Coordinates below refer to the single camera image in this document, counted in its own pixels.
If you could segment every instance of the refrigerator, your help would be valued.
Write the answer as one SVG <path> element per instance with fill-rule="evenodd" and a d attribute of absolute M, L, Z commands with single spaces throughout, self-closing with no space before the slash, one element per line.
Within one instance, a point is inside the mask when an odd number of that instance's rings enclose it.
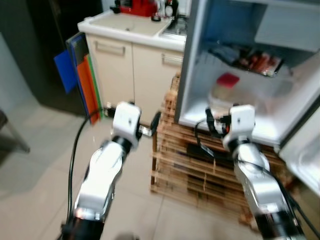
<path fill-rule="evenodd" d="M 101 0 L 0 0 L 0 32 L 39 103 L 86 114 L 78 88 L 65 92 L 54 57 L 79 22 L 102 12 Z"/>
<path fill-rule="evenodd" d="M 253 105 L 252 140 L 320 196 L 319 48 L 318 0 L 192 1 L 175 122 L 194 127 L 207 107 Z"/>

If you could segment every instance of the wall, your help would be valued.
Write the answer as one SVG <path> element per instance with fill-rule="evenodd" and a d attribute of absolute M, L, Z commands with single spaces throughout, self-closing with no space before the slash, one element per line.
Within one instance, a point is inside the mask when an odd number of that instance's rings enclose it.
<path fill-rule="evenodd" d="M 32 96 L 0 32 L 0 109 L 8 112 Z"/>
<path fill-rule="evenodd" d="M 50 29 L 50 35 L 39 37 L 36 33 L 28 8 L 31 3 L 41 9 L 39 12 L 46 28 Z M 48 57 L 53 49 L 50 41 L 57 43 L 52 37 L 57 31 L 55 23 L 53 19 L 49 22 L 51 15 L 46 14 L 48 5 L 48 0 L 0 0 L 0 32 L 38 102 L 83 115 L 84 108 L 78 89 L 65 93 L 57 68 L 52 63 L 53 58 Z"/>
<path fill-rule="evenodd" d="M 110 6 L 115 4 L 114 0 L 101 0 L 103 5 L 103 11 L 110 9 Z M 181 14 L 189 15 L 192 0 L 179 0 L 179 12 Z"/>

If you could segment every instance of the open refrigerator door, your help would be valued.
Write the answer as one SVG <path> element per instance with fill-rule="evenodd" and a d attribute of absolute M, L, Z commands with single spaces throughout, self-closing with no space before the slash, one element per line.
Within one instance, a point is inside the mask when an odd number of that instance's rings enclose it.
<path fill-rule="evenodd" d="M 320 108 L 279 153 L 288 169 L 320 197 Z"/>

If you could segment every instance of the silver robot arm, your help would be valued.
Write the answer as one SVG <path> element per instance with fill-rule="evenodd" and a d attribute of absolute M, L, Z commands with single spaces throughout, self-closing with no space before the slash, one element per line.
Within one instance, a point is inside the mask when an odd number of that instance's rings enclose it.
<path fill-rule="evenodd" d="M 249 208 L 264 239 L 305 239 L 299 222 L 286 200 L 280 183 L 269 172 L 267 158 L 251 142 L 255 109 L 239 105 L 228 116 L 206 111 L 209 129 L 223 135 L 222 143 L 234 159 L 234 172 L 242 184 Z"/>
<path fill-rule="evenodd" d="M 140 116 L 140 108 L 133 104 L 121 102 L 117 105 L 112 140 L 92 155 L 73 214 L 62 227 L 62 240 L 100 239 L 126 157 L 138 147 L 142 135 L 151 137 L 156 131 L 160 113 L 152 121 L 151 129 L 140 125 Z"/>

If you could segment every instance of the kitchen cabinet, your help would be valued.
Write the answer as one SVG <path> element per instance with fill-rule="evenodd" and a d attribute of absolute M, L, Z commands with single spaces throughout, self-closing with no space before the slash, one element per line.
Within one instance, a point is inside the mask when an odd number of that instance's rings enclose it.
<path fill-rule="evenodd" d="M 142 109 L 142 123 L 152 121 L 182 62 L 182 52 L 133 44 L 135 104 Z"/>
<path fill-rule="evenodd" d="M 103 105 L 134 101 L 132 43 L 91 34 L 86 38 Z"/>

